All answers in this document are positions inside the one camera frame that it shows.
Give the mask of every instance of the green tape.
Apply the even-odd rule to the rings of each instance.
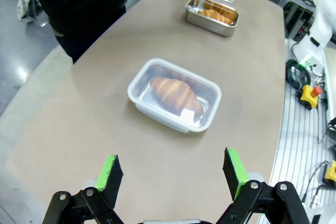
[[[236,199],[237,196],[240,193],[240,190],[241,190],[242,186],[245,185],[250,179],[247,175],[247,172],[246,172],[246,170],[243,166],[242,161],[240,160],[240,157],[238,155],[237,150],[236,149],[229,149],[228,153],[230,155],[231,162],[232,162],[232,165],[234,167],[236,177],[237,177],[237,181],[238,181],[237,190],[236,190],[236,194],[235,194],[235,199]]]
[[[117,156],[116,155],[108,155],[106,158],[106,161],[104,163],[103,169],[101,170],[98,180],[96,182],[96,186],[95,188],[98,191],[103,191],[106,187],[106,183],[108,181],[108,178],[110,176],[111,173],[111,169],[113,167],[113,163],[116,160]]]

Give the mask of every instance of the screw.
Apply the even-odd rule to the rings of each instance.
[[[255,183],[255,182],[252,182],[251,183],[251,188],[252,189],[257,189],[259,186],[258,186],[258,184],[257,183]]]
[[[281,189],[281,190],[287,190],[287,186],[286,186],[285,184],[281,184],[281,185],[280,185],[280,189]]]
[[[89,189],[86,191],[86,195],[87,196],[91,196],[93,194],[93,190],[92,189]]]
[[[60,200],[65,200],[66,197],[67,197],[67,196],[66,196],[65,194],[61,194],[61,195],[59,196],[59,199],[60,199]]]

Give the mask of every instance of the croissant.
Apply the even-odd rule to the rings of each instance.
[[[194,111],[194,116],[204,114],[197,96],[183,81],[168,78],[153,78],[150,85],[159,101],[170,112],[180,115],[183,109]]]
[[[206,17],[216,19],[216,20],[218,20],[220,22],[229,24],[229,25],[232,24],[232,20],[231,19],[225,17],[224,15],[221,15],[219,12],[217,12],[215,10],[203,10],[203,11],[198,12],[198,13],[202,14],[202,15],[204,15]]]

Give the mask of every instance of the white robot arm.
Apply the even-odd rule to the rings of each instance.
[[[336,0],[316,0],[315,20],[307,35],[293,47],[293,52],[303,65],[322,74],[324,68],[323,49],[336,30]]]

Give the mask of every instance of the dark pants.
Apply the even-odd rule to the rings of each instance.
[[[68,56],[72,58],[73,63],[84,54],[86,50],[111,26],[116,22],[122,15],[126,13],[126,8],[123,7],[119,9],[116,13],[111,14],[111,20],[107,25],[100,31],[95,31],[94,33],[88,31],[87,34],[78,38],[69,37],[59,37],[56,36],[57,41],[63,47],[64,51]]]

